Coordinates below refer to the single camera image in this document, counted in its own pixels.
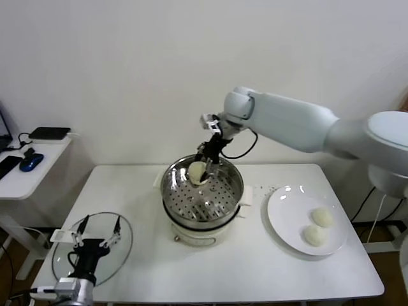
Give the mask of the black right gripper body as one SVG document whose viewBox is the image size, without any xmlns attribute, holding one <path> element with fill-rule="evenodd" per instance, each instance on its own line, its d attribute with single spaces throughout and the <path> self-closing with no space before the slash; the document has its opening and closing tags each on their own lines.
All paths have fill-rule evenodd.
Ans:
<svg viewBox="0 0 408 306">
<path fill-rule="evenodd" d="M 213 163 L 218 163 L 221 151 L 231 142 L 232 139 L 226 140 L 220 135 L 213 135 L 208 142 L 204 143 L 204 158 L 210 159 Z"/>
</svg>

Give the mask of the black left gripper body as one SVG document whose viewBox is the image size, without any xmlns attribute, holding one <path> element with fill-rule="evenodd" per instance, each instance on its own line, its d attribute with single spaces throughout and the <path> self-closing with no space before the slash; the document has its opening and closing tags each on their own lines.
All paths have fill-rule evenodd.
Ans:
<svg viewBox="0 0 408 306">
<path fill-rule="evenodd" d="M 82 247 L 73 248 L 68 253 L 68 262 L 73 272 L 68 277 L 96 281 L 95 271 L 98 261 L 110 253 L 110 249 L 99 246 L 103 239 L 85 239 Z"/>
</svg>

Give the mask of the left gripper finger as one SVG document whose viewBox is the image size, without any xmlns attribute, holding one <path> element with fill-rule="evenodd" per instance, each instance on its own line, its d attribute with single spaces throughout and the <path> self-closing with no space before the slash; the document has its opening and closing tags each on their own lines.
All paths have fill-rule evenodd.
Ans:
<svg viewBox="0 0 408 306">
<path fill-rule="evenodd" d="M 121 226 L 120 226 L 120 216 L 118 216 L 115 226 L 113 228 L 113 233 L 110 238 L 103 240 L 99 246 L 104 249 L 110 249 L 112 246 L 117 244 L 121 240 Z"/>
<path fill-rule="evenodd" d="M 87 223 L 89 221 L 89 217 L 90 215 L 87 215 L 78 225 L 78 228 L 76 230 L 76 232 L 71 234 L 71 237 L 73 239 L 73 248 L 78 248 L 78 247 L 82 247 L 84 245 L 84 241 L 82 238 L 82 235 L 86 229 Z"/>
</svg>

